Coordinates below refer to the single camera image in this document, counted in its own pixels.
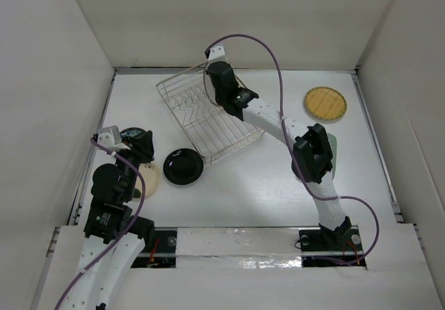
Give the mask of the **woven bamboo round plate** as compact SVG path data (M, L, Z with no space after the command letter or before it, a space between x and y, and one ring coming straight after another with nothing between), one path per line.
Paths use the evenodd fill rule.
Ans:
M345 97L327 86L318 86L307 92L304 98L306 111L317 120L333 122L340 120L347 111Z

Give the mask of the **white plate red pattern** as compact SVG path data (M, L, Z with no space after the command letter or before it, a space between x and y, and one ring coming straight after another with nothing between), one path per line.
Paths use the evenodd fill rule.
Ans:
M215 90L211 82L210 76L207 74L207 67L208 65L205 65L203 70L203 86L206 93L206 96L208 97L210 103L214 105L215 107L219 107L219 105L216 103L215 100Z

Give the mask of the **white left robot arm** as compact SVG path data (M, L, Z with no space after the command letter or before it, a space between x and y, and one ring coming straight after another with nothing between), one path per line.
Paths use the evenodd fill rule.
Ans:
M104 127L90 141L115 162L100 165L93 173L76 276L56 309L110 309L136 257L155 242L154 222L127 206L136 182L143 180L139 167L154 159L152 132Z

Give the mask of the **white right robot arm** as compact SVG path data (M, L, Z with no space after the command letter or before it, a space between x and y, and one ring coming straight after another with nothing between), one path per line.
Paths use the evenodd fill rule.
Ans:
M319 218L319 250L333 252L346 242L351 229L333 182L333 152L325 128L286 121L252 90L241 86L229 63L217 60L206 68L214 99L224 111L264 130L289 149L293 173L313 197Z

